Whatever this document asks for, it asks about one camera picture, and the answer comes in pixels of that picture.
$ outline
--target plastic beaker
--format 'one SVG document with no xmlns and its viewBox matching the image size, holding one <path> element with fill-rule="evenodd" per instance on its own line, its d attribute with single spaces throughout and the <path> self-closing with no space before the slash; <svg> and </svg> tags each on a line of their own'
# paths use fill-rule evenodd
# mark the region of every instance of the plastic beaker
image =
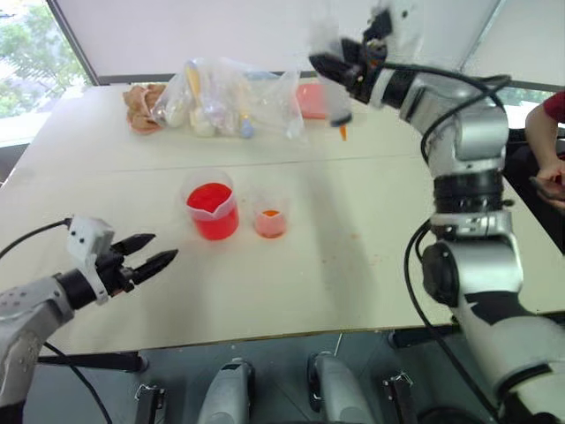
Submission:
<svg viewBox="0 0 565 424">
<path fill-rule="evenodd" d="M 266 239 L 281 237 L 288 229 L 289 200 L 265 189 L 255 190 L 252 197 L 253 227 Z"/>
<path fill-rule="evenodd" d="M 183 186 L 183 198 L 204 239 L 226 239 L 239 226 L 233 183 L 225 172 L 215 169 L 198 171 Z"/>
</svg>

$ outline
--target white table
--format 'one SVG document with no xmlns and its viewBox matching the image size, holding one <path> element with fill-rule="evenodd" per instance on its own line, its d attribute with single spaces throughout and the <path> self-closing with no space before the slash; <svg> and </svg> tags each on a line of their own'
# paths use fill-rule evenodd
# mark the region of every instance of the white table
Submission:
<svg viewBox="0 0 565 424">
<path fill-rule="evenodd" d="M 117 239 L 156 233 L 131 265 L 161 250 L 180 252 L 135 291 L 79 311 L 52 337 L 58 347 L 114 352 L 421 325 L 402 258 L 408 238 L 433 211 L 432 180 L 417 155 L 418 135 L 394 113 L 365 112 L 346 143 L 318 123 L 307 132 L 313 148 L 196 140 L 172 131 L 143 137 L 129 133 L 119 91 L 93 88 L 54 113 L 0 189 L 0 246 L 75 213 L 106 220 Z M 179 199 L 185 177 L 212 165 L 233 178 L 242 218 L 222 242 L 201 239 Z M 258 237 L 250 223 L 250 187 L 269 180 L 292 202 L 290 230 L 275 240 Z M 506 197 L 517 200 L 522 301 L 534 311 L 562 310 L 561 253 L 511 188 Z M 70 268 L 64 238 L 54 230 L 6 256 L 0 288 Z M 430 319 L 448 322 L 447 308 L 424 294 L 416 261 L 412 273 Z"/>
</svg>

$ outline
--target person's hand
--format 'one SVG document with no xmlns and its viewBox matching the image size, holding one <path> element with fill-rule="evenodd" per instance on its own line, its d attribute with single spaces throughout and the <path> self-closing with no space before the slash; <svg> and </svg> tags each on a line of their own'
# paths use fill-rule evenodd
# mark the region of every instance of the person's hand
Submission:
<svg viewBox="0 0 565 424">
<path fill-rule="evenodd" d="M 538 178 L 553 181 L 557 184 L 565 184 L 565 161 L 556 157 L 554 161 L 544 163 L 539 169 Z M 540 192 L 538 192 L 538 195 L 555 208 L 565 211 L 565 201 L 550 200 Z"/>
</svg>

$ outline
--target tree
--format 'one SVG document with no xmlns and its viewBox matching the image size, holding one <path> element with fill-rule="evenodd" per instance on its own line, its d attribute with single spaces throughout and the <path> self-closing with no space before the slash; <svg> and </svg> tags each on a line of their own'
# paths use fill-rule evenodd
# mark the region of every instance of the tree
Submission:
<svg viewBox="0 0 565 424">
<path fill-rule="evenodd" d="M 0 83 L 0 117 L 33 110 L 40 99 L 88 81 L 47 5 L 31 6 L 21 21 L 0 27 L 0 60 L 15 69 Z"/>
</svg>

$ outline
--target orange syringe tip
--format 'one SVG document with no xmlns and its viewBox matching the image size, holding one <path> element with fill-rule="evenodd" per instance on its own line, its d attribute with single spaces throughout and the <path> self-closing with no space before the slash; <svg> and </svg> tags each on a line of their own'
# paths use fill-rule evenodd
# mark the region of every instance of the orange syringe tip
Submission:
<svg viewBox="0 0 565 424">
<path fill-rule="evenodd" d="M 345 125 L 339 127 L 339 133 L 342 135 L 342 140 L 347 141 L 347 127 Z"/>
</svg>

